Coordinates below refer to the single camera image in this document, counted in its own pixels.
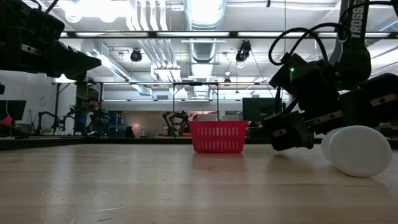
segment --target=white cylinder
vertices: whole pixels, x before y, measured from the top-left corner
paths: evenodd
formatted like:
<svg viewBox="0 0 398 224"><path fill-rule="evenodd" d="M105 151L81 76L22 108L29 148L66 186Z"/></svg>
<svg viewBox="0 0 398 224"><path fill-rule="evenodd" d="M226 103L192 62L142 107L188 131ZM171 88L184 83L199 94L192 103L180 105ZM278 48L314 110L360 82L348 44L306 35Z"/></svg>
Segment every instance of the white cylinder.
<svg viewBox="0 0 398 224"><path fill-rule="evenodd" d="M325 135L325 137L322 139L322 142L321 142L322 153L326 157L326 160L330 163L332 163L331 159L330 159L330 152L329 152L330 141L331 141L332 137L336 134L336 132L338 132L341 129L342 128L336 128L336 129L329 131Z"/></svg>
<svg viewBox="0 0 398 224"><path fill-rule="evenodd" d="M354 177L380 174L391 162L388 140L365 126L349 126L328 133L321 143L326 159L342 172Z"/></svg>

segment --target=monitor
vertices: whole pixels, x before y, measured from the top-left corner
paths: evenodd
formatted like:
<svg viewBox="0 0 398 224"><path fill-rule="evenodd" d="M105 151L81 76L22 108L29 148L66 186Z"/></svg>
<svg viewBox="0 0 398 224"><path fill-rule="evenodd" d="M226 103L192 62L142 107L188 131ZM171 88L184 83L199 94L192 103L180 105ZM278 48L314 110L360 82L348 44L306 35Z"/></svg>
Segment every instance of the monitor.
<svg viewBox="0 0 398 224"><path fill-rule="evenodd" d="M24 117L26 100L0 100L0 116L8 114L14 121Z"/></svg>
<svg viewBox="0 0 398 224"><path fill-rule="evenodd" d="M243 98L243 120L263 121L275 112L274 98Z"/></svg>

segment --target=red basket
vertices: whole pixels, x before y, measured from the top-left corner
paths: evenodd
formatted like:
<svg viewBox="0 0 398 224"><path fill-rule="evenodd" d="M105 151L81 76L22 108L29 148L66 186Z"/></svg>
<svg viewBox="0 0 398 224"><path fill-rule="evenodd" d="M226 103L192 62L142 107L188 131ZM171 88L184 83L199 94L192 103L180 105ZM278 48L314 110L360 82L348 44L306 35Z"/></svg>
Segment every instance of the red basket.
<svg viewBox="0 0 398 224"><path fill-rule="evenodd" d="M247 121L189 122L193 150L196 152L241 153Z"/></svg>
<svg viewBox="0 0 398 224"><path fill-rule="evenodd" d="M7 115L4 119L0 120L0 124L4 124L4 125L10 126L11 125L11 121L12 121L11 116Z"/></svg>

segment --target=wooden table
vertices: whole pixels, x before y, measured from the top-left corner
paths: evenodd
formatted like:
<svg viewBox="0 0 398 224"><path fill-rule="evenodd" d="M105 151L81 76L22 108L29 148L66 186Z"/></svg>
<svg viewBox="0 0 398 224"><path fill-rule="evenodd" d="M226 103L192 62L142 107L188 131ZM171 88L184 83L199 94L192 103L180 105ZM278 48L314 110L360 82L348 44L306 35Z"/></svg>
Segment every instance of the wooden table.
<svg viewBox="0 0 398 224"><path fill-rule="evenodd" d="M354 178L319 148L195 154L187 145L0 152L0 223L398 223L398 154Z"/></svg>

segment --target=ceiling pipe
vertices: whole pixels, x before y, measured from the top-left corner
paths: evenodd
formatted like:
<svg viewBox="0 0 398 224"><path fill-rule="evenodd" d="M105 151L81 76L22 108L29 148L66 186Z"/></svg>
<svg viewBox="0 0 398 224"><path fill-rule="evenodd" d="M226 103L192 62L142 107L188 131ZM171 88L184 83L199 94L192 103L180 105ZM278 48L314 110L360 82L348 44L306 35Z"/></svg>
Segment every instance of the ceiling pipe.
<svg viewBox="0 0 398 224"><path fill-rule="evenodd" d="M125 82L138 82L137 80L133 80L129 76L129 73L122 68L122 66L109 57L109 49L104 44L101 46L101 48L96 49L92 40L85 40L83 43L81 43L81 51L92 57L100 59L103 66L105 66L110 72L117 75L119 78L122 78ZM152 96L152 89L150 88L146 88L142 85L133 85L132 87L138 90L139 94L142 96Z"/></svg>
<svg viewBox="0 0 398 224"><path fill-rule="evenodd" d="M188 30L220 30L225 15L226 0L184 0L185 23ZM197 78L211 77L217 44L190 44L192 75ZM205 96L202 87L194 87L197 96Z"/></svg>
<svg viewBox="0 0 398 224"><path fill-rule="evenodd" d="M163 31L168 30L167 23L166 23L166 3L165 0L159 1L159 11L160 11L160 27ZM168 56L170 58L170 63L172 64L173 68L179 68L177 65L177 60L175 59L175 54L173 51L172 43L170 39L161 40L164 45L163 51L166 53L168 52Z"/></svg>
<svg viewBox="0 0 398 224"><path fill-rule="evenodd" d="M136 0L130 0L129 1L129 7L131 8L131 16L126 18L126 25L129 28L129 30L134 31L134 30L142 30L141 26L139 25L138 22L138 16L137 16L137 1ZM141 46L141 48L144 50L144 52L147 54L149 60L152 62L154 66L157 67L157 64L155 63L154 56L150 53L149 49L146 47L144 44L144 41L146 40L138 40L138 44Z"/></svg>
<svg viewBox="0 0 398 224"><path fill-rule="evenodd" d="M149 0L149 6L150 6L150 19L149 19L150 26L152 27L152 30L158 31L159 28L157 27L155 0ZM152 39L152 40L150 40L150 43L152 44L152 48L155 50L156 54L159 56L159 60L162 64L162 67L166 68L167 67L166 62L163 58L162 53L160 52L159 48L157 47L156 41Z"/></svg>
<svg viewBox="0 0 398 224"><path fill-rule="evenodd" d="M139 0L141 4L141 17L139 19L139 22L144 30L150 30L148 23L147 23L147 3L146 0ZM153 46L152 40L143 40L144 44L146 47L150 50L150 53L152 54L153 58L155 59L155 63L158 66L158 68L161 68L165 63L162 63L163 57L161 55L157 55L156 51L158 50L157 46Z"/></svg>

